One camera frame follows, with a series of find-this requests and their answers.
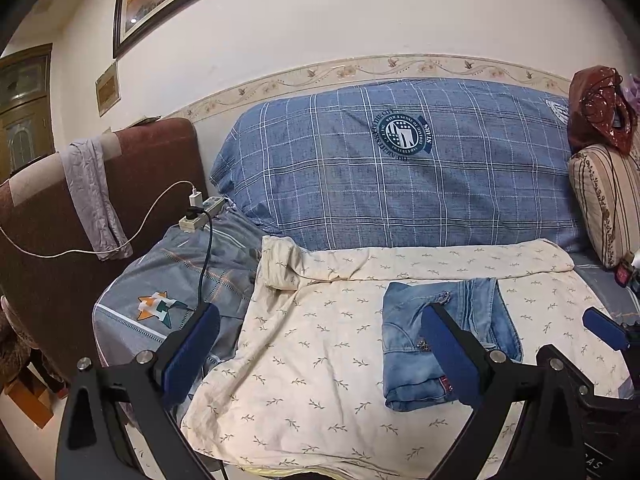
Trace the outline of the beige striped pillow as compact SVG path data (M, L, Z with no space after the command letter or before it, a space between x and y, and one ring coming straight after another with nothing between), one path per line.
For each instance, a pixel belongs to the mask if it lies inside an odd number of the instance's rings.
M594 144L573 155L568 176L591 245L612 269L639 250L639 143L627 155Z

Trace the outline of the blue denim jeans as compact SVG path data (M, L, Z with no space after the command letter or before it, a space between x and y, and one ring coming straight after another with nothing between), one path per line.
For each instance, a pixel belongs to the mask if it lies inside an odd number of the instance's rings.
M452 402L458 396L422 330L422 313L439 304L488 350L520 362L523 349L494 278L408 285L386 289L382 311L383 396L395 412Z

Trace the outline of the small wall plaque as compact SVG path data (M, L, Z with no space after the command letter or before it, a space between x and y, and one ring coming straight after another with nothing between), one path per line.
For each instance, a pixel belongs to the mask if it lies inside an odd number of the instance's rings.
M96 80L96 106L103 117L120 100L117 63L113 62Z

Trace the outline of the red small box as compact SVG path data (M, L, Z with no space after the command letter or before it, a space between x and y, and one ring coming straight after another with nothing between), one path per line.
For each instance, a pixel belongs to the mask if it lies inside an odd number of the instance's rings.
M614 278L620 287L625 288L629 285L635 273L636 268L631 263L621 261L618 266L616 266Z

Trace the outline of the wooden door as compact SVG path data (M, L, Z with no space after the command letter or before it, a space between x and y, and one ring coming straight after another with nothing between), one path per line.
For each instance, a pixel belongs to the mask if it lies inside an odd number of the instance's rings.
M1 180L55 151L51 126L52 44L1 59Z

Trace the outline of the grey-blue bed sheet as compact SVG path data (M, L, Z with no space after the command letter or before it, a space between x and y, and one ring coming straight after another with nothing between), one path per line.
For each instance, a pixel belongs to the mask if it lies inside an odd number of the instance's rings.
M180 427L203 379L238 351L265 237L231 209L206 230L187 233L172 226L146 255L126 267L94 306L96 345L111 365L158 348L186 324L199 299L219 309L219 335L175 412ZM620 322L638 320L638 300L615 283L611 272L603 270L593 256L566 253L599 298L596 308Z

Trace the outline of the dark red shiny bag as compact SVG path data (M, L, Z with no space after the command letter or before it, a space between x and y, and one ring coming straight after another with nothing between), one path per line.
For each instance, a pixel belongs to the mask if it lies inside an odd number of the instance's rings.
M577 72L568 95L567 137L573 154L602 144L628 155L638 126L637 112L623 95L623 77L614 67Z

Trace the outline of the cardboard box on floor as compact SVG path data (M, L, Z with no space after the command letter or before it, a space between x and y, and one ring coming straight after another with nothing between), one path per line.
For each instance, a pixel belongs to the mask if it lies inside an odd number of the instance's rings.
M37 428L43 429L53 418L56 395L29 366L7 382L3 393Z

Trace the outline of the blue plaid large pillow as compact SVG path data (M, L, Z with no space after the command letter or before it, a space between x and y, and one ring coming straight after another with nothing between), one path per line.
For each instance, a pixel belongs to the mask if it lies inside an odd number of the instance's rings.
M311 250L587 245L566 99L500 82L401 79L256 105L210 170L265 232Z

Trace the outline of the grey cloth on headboard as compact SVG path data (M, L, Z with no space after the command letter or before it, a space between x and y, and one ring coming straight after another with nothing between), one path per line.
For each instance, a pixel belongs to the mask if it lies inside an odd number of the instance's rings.
M100 140L74 141L60 155L70 198L96 256L129 258L132 247L110 200Z

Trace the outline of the cream leaf-print blanket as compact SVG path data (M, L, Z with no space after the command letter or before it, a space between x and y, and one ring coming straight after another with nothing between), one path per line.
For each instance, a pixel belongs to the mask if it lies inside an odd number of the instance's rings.
M310 252L267 236L238 351L198 386L181 423L186 440L266 476L427 477L471 411L459 402L409 413L385 405L383 298L393 282L470 278L498 283L526 362L553 344L597 393L617 396L624 360L582 325L599 298L548 240Z

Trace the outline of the purple cloth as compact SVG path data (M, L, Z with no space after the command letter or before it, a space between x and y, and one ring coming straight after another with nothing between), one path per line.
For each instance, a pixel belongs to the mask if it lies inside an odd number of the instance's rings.
M627 103L640 116L640 78L636 75L629 75L620 85L623 96Z

